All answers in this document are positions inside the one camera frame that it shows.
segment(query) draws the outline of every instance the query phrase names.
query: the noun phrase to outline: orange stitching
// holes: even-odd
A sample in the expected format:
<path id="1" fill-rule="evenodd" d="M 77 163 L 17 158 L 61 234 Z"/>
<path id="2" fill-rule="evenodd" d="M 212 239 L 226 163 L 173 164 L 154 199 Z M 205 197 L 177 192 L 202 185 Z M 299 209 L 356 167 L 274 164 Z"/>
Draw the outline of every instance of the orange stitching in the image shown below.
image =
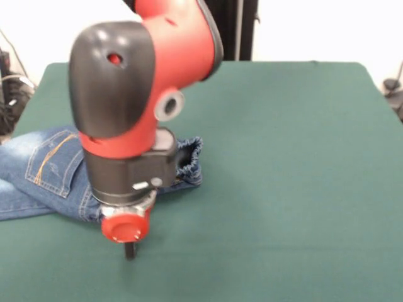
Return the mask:
<path id="1" fill-rule="evenodd" d="M 69 135 L 68 137 L 66 137 L 60 144 L 58 144 L 58 145 L 56 146 L 56 148 L 54 148 L 53 150 L 49 151 L 49 153 L 45 156 L 45 159 L 43 160 L 43 162 L 42 162 L 42 164 L 41 164 L 41 166 L 40 166 L 40 168 L 39 168 L 39 170 L 38 170 L 37 176 L 35 177 L 35 180 L 34 180 L 34 183 L 35 183 L 35 184 L 40 185 L 40 183 L 41 183 L 41 181 L 42 181 L 42 170 L 43 170 L 43 167 L 45 167 L 45 164 L 48 162 L 48 160 L 49 160 L 53 155 L 55 155 L 55 153 L 58 151 L 58 149 L 60 149 L 61 146 L 63 146 L 63 144 L 64 144 L 65 142 L 71 140 L 72 138 L 76 138 L 76 137 L 77 137 L 76 134 L 70 134 L 70 135 Z"/>

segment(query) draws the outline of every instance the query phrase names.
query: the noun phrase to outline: back pocket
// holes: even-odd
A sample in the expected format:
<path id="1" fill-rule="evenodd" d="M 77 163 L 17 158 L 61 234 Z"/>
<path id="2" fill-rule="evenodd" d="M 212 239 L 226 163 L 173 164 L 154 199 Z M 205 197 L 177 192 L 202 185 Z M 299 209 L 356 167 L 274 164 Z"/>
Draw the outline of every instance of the back pocket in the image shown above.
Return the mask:
<path id="1" fill-rule="evenodd" d="M 66 198 L 83 158 L 78 134 L 70 130 L 60 131 L 33 151 L 25 179 Z"/>

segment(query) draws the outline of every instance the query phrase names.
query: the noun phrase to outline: blue jeans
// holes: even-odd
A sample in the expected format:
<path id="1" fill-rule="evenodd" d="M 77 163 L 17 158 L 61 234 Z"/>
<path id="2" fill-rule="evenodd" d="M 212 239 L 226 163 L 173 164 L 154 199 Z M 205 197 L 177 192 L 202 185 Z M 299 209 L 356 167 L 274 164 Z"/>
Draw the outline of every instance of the blue jeans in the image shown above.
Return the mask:
<path id="1" fill-rule="evenodd" d="M 202 139 L 178 140 L 177 144 L 184 162 L 176 169 L 176 182 L 158 194 L 202 183 Z M 0 220 L 55 212 L 82 221 L 101 220 L 73 126 L 32 132 L 0 146 Z"/>

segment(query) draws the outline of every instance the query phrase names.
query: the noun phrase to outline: green tablecloth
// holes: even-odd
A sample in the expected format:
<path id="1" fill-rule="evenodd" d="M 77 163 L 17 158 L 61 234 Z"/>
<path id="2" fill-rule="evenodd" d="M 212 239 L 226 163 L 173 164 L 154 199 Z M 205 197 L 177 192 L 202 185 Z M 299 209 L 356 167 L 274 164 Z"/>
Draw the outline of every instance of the green tablecloth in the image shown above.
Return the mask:
<path id="1" fill-rule="evenodd" d="M 66 75 L 16 135 L 71 122 Z M 226 63 L 184 93 L 203 186 L 158 201 L 131 263 L 97 225 L 1 222 L 1 301 L 403 300 L 403 127 L 362 66 Z"/>

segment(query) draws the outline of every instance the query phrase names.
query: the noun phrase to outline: red robot arm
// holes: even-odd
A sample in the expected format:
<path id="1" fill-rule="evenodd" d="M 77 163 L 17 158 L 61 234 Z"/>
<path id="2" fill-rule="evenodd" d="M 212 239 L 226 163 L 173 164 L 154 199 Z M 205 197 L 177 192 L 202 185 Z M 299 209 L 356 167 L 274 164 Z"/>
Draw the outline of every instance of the red robot arm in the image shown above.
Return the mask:
<path id="1" fill-rule="evenodd" d="M 157 188 L 175 180 L 175 136 L 158 121 L 176 117 L 180 89 L 208 79 L 224 56 L 204 0 L 137 0 L 135 10 L 142 23 L 81 32 L 69 64 L 72 115 L 101 228 L 126 248 L 147 235 Z"/>

